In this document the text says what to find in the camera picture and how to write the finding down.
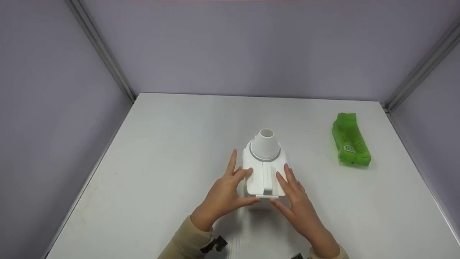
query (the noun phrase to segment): beige sleeve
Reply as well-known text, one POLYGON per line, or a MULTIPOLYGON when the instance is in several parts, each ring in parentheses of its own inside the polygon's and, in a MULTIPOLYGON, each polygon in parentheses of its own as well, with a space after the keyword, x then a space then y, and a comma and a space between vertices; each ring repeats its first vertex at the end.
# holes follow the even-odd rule
MULTIPOLYGON (((339 246, 340 246, 340 254, 338 256, 336 256, 334 258, 330 258, 330 259, 350 259, 350 257, 348 257, 348 255, 346 254, 344 248, 341 245, 339 245, 339 246)), ((310 257, 309 257, 309 259, 325 259, 325 258, 321 258, 321 257, 317 256, 315 254, 315 252, 313 251, 313 248, 310 248, 310 257)))
POLYGON ((158 259, 203 258, 206 254, 202 253, 200 249, 211 242, 212 235, 212 229, 209 232, 197 229, 188 216, 158 256, 158 259))

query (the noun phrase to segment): black object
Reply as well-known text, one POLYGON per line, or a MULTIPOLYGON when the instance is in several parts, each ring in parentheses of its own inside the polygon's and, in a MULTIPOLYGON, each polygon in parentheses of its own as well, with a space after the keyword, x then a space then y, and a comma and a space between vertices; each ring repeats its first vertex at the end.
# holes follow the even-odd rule
POLYGON ((202 253, 209 253, 209 251, 215 249, 217 252, 221 252, 227 244, 227 241, 225 241, 225 239, 222 236, 218 236, 217 238, 214 238, 214 240, 212 240, 205 247, 200 249, 200 251, 202 253))
POLYGON ((304 257, 302 256, 301 253, 298 253, 298 254, 294 255, 294 257, 292 257, 291 259, 304 259, 304 257))

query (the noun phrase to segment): green package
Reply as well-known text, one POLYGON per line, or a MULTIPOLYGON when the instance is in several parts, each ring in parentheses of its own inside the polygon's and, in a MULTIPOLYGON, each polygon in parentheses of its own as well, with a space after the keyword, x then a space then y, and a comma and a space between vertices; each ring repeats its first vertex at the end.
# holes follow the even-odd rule
POLYGON ((359 131, 356 113, 339 113, 332 124, 332 135, 339 151, 340 162, 369 166, 371 154, 359 131))

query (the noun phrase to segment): white cup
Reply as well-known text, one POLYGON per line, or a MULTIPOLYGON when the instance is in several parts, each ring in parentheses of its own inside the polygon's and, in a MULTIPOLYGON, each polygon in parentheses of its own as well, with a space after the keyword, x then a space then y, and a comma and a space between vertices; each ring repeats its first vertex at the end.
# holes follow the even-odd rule
POLYGON ((250 149, 255 158, 270 161, 279 155, 280 144, 271 129, 263 129, 252 140, 250 149))

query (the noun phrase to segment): human hand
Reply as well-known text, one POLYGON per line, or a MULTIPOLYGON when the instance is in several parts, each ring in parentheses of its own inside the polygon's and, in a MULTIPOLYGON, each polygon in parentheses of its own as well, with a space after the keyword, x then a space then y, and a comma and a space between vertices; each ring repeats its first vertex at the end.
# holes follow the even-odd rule
POLYGON ((305 193, 305 188, 297 181, 291 168, 284 164, 287 182, 279 172, 276 178, 291 202, 291 208, 284 206, 278 199, 270 202, 291 223, 294 229, 312 245, 315 254, 321 258, 334 258, 340 254, 340 247, 332 234, 323 226, 316 211, 305 193))
POLYGON ((242 198, 236 192, 238 184, 253 172, 252 168, 238 167, 235 170, 236 154, 234 149, 224 175, 216 180, 204 201, 190 216, 193 225, 199 230, 209 231, 214 222, 223 215, 260 201, 256 197, 242 198))

